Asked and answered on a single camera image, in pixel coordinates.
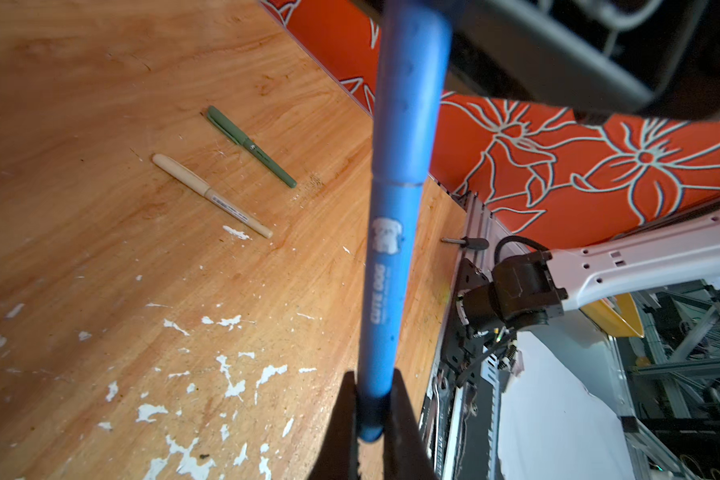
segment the green pen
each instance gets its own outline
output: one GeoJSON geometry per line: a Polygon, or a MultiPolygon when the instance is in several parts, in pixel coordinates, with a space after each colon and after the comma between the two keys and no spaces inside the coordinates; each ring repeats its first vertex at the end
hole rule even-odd
{"type": "Polygon", "coordinates": [[[264,150],[259,148],[258,145],[253,143],[253,140],[248,138],[248,135],[244,134],[234,123],[232,123],[218,108],[211,105],[208,107],[206,112],[206,118],[212,124],[216,126],[221,133],[230,138],[231,141],[240,145],[250,152],[251,155],[258,158],[265,167],[269,168],[278,178],[291,188],[296,186],[296,180],[293,179],[286,171],[281,168],[269,155],[264,153],[264,150]]]}

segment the cute dog logo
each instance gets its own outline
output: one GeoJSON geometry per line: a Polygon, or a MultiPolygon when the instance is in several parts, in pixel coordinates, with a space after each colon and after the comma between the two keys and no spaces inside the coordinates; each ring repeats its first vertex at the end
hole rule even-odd
{"type": "Polygon", "coordinates": [[[395,255],[400,252],[400,236],[403,225],[392,218],[380,216],[371,223],[372,248],[380,254],[395,255]]]}

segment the barcode sticker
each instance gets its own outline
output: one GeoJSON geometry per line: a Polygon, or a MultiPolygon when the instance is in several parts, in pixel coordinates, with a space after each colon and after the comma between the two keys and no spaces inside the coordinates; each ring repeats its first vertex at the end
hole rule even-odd
{"type": "Polygon", "coordinates": [[[240,210],[238,210],[238,209],[235,208],[234,206],[231,206],[230,204],[228,204],[227,202],[225,202],[224,199],[219,198],[219,197],[217,197],[217,196],[215,196],[215,195],[212,195],[212,196],[211,196],[211,201],[212,201],[214,204],[216,204],[216,205],[220,206],[221,208],[223,208],[224,210],[226,210],[231,216],[234,216],[235,218],[237,218],[237,219],[240,220],[241,222],[247,222],[247,221],[248,221],[248,217],[247,217],[247,216],[245,216],[240,210]]]}

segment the black cable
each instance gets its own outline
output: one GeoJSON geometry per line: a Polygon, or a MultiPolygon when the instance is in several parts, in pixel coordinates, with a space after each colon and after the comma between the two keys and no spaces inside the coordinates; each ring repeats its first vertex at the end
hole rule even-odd
{"type": "Polygon", "coordinates": [[[494,266],[499,263],[499,254],[501,253],[501,247],[508,244],[509,242],[518,242],[519,244],[528,245],[531,248],[535,248],[536,250],[548,250],[548,248],[537,241],[531,240],[530,238],[526,238],[525,236],[520,235],[509,235],[505,236],[501,240],[499,240],[499,243],[496,244],[496,247],[494,248],[494,266]]]}
{"type": "Polygon", "coordinates": [[[514,331],[506,332],[500,341],[493,342],[482,355],[475,357],[475,359],[469,363],[469,366],[456,377],[456,386],[463,386],[467,379],[469,379],[470,374],[480,368],[480,364],[482,364],[485,359],[496,353],[501,347],[506,346],[514,338],[514,334],[514,331]]]}

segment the yellow panel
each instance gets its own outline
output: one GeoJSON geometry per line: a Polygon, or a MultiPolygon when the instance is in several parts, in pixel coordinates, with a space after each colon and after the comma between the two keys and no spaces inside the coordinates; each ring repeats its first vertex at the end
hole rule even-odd
{"type": "Polygon", "coordinates": [[[605,333],[611,336],[643,337],[643,323],[637,313],[637,306],[632,295],[624,293],[616,295],[616,304],[621,315],[612,309],[608,302],[598,300],[581,307],[581,311],[592,319],[605,333]]]}

